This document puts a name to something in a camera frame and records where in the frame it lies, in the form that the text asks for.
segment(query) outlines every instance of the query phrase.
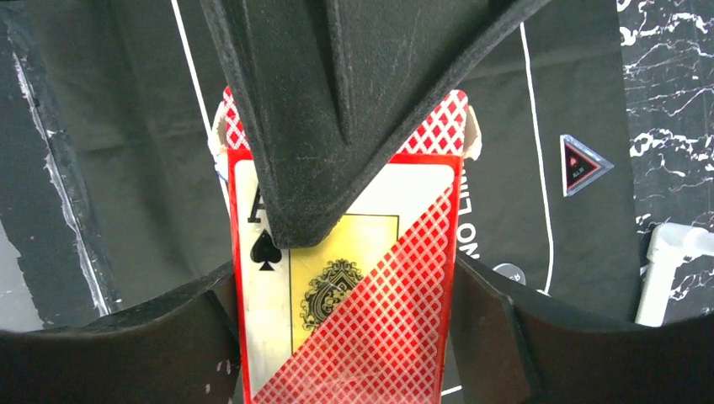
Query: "deck of cards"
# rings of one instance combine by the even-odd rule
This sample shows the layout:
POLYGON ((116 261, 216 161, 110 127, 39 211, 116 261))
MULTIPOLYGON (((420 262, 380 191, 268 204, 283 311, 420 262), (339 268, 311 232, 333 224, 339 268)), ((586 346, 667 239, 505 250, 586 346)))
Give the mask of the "deck of cards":
POLYGON ((273 244, 224 93, 246 403, 440 402, 467 99, 451 92, 320 244, 273 244))

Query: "playing card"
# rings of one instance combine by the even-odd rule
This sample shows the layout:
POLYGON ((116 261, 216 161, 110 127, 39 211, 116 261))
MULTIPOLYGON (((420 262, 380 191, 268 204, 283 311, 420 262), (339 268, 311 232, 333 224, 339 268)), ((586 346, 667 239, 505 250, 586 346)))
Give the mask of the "playing card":
POLYGON ((226 90, 246 402, 438 402, 466 97, 452 92, 320 244, 280 251, 226 90))

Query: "ornate black emblem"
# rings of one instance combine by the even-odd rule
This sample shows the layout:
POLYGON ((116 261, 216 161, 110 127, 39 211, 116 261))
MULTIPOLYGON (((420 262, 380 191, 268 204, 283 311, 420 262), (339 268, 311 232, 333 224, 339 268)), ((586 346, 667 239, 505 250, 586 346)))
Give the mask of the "ornate black emblem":
POLYGON ((362 280, 360 270, 346 259, 328 261, 322 273, 310 281, 305 300, 300 303, 302 328, 314 331, 349 292, 362 280))

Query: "triangle logo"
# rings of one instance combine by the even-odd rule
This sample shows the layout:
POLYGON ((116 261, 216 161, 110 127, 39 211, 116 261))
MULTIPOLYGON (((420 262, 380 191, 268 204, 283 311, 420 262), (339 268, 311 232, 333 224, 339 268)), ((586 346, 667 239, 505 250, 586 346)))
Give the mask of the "triangle logo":
POLYGON ((571 135, 560 136, 562 196, 573 196, 614 165, 571 135))

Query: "red and white diamond pattern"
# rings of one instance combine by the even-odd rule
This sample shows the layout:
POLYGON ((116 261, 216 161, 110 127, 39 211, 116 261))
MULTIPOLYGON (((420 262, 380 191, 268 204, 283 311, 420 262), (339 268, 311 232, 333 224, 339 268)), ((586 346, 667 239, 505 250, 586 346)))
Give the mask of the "red and white diamond pattern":
MULTIPOLYGON (((223 102, 226 105, 228 147, 233 150, 250 150, 230 88, 223 92, 223 102)), ((451 91, 397 153, 462 154, 467 105, 468 98, 463 91, 451 91)))
POLYGON ((254 404, 440 398, 453 185, 253 398, 254 404))

